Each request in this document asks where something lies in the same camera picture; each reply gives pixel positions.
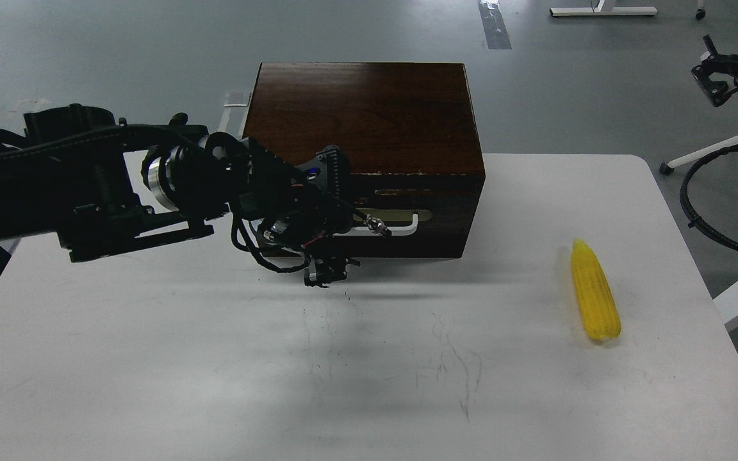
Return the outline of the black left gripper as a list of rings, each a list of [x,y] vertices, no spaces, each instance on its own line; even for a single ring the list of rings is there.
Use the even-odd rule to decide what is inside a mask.
[[[255,139],[227,133],[203,135],[196,149],[156,146],[142,163],[144,186],[169,210],[209,220],[228,207],[243,221],[258,221],[256,234],[265,244],[295,250],[334,234],[392,236],[386,222],[354,206],[350,176],[350,161],[338,146],[293,165]],[[352,224],[354,218],[361,224]],[[334,247],[305,256],[307,287],[328,288],[347,279],[349,266],[361,266]]]

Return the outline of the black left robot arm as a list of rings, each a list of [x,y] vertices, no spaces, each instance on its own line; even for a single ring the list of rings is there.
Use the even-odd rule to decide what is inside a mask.
[[[130,124],[73,103],[24,114],[24,134],[0,129],[0,240],[54,233],[78,263],[210,236],[229,214],[235,248],[326,287],[357,265],[335,240],[354,220],[393,234],[356,207],[350,173],[334,145],[295,166],[185,113]]]

